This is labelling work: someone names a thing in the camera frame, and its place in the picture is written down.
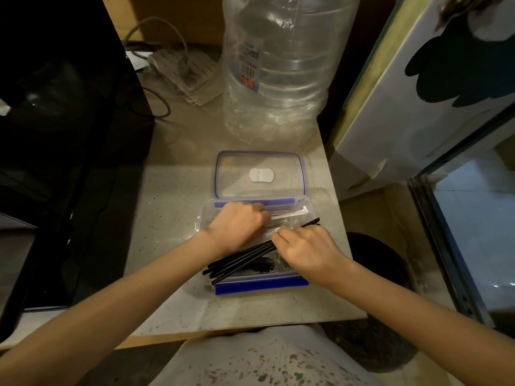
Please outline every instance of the container lid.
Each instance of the container lid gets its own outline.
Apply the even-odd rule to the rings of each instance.
[[[300,157],[295,153],[222,151],[216,160],[215,196],[305,195]]]

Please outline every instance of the forearm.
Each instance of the forearm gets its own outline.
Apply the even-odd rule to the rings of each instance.
[[[206,232],[75,305],[0,359],[13,384],[73,384],[224,250]]]
[[[426,300],[355,262],[333,291],[367,311],[467,385],[515,379],[515,344],[496,331]]]

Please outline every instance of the barcode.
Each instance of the barcode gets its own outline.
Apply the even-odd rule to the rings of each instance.
[[[247,64],[240,63],[240,73],[247,77],[248,79],[254,80],[256,75],[256,69],[250,67]]]

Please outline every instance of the black appliance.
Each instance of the black appliance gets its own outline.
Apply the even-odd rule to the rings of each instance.
[[[102,0],[0,0],[0,31],[0,214],[35,234],[4,340],[123,275],[154,117]]]

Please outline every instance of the person's left hand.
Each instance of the person's left hand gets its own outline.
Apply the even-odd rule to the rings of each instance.
[[[270,217],[262,203],[229,202],[206,230],[226,253],[234,253],[260,233]]]

